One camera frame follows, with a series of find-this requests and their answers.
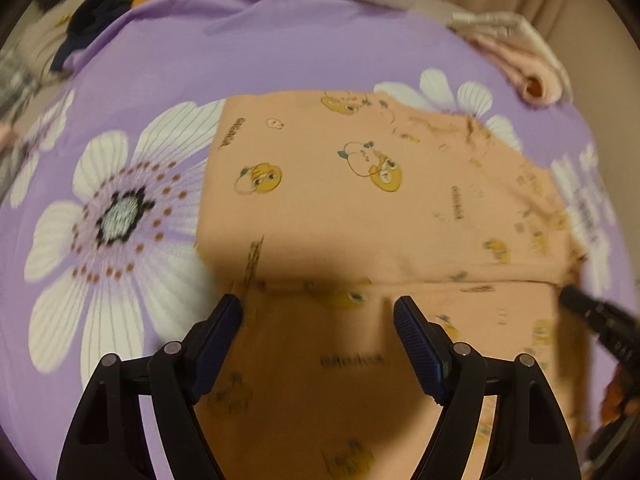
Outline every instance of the bed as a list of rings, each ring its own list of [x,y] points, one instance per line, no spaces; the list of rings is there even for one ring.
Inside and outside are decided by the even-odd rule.
[[[591,250],[586,290],[635,306],[587,124],[571,105],[526,107],[433,20],[345,0],[154,0],[72,64],[0,206],[0,427],[3,470],[16,478],[54,478],[101,355],[155,352],[215,305],[193,237],[207,147],[231,95],[384,84],[416,107],[474,115],[552,171]],[[188,135],[172,136],[176,124]],[[612,370],[597,363],[593,397]],[[148,404],[143,412],[157,477],[170,479]]]

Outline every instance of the blue gripper pad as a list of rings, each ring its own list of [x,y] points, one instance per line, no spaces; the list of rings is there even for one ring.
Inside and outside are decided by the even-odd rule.
[[[217,319],[195,361],[194,381],[190,389],[194,402],[213,388],[242,323],[242,306],[235,296],[225,294],[209,319],[214,317],[218,309]]]
[[[429,327],[429,322],[424,319],[411,297],[403,296],[394,304],[394,326],[422,390],[444,406],[449,398],[445,379],[449,374],[450,365],[443,362],[438,355],[438,349],[430,342],[427,332],[430,332],[433,338],[437,335]]]

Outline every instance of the flower center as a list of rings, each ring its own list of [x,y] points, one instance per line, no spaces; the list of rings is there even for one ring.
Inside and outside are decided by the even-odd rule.
[[[123,195],[119,192],[111,195],[111,205],[95,223],[98,227],[98,247],[103,244],[111,246],[116,240],[129,240],[142,215],[155,204],[145,201],[144,187],[127,191]]]

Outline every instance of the purple bedsheet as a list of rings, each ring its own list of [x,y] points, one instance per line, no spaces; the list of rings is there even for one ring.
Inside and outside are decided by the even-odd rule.
[[[636,306],[584,120],[571,105],[527,107],[439,23],[345,0],[154,0],[70,62],[76,76],[32,131],[0,206],[0,426],[38,480],[54,479],[100,355],[152,353],[214,306],[193,238],[207,147],[230,95],[378,86],[417,107],[475,114],[552,168],[590,250],[587,290]],[[612,373],[604,352],[593,370],[596,421]],[[158,479],[171,478],[157,435],[149,440]]]

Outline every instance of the silver screw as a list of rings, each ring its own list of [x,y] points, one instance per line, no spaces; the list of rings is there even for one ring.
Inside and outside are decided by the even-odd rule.
[[[534,364],[536,364],[536,360],[533,357],[531,357],[529,354],[522,354],[520,356],[520,362],[529,368],[531,368]]]
[[[453,351],[456,354],[469,355],[471,354],[471,346],[466,343],[456,343],[455,345],[453,345]]]
[[[116,354],[107,354],[102,358],[100,363],[102,364],[102,366],[111,366],[115,364],[117,360],[118,360],[118,357]]]
[[[171,341],[164,345],[164,353],[165,354],[177,354],[180,350],[182,350],[182,345],[179,341]]]

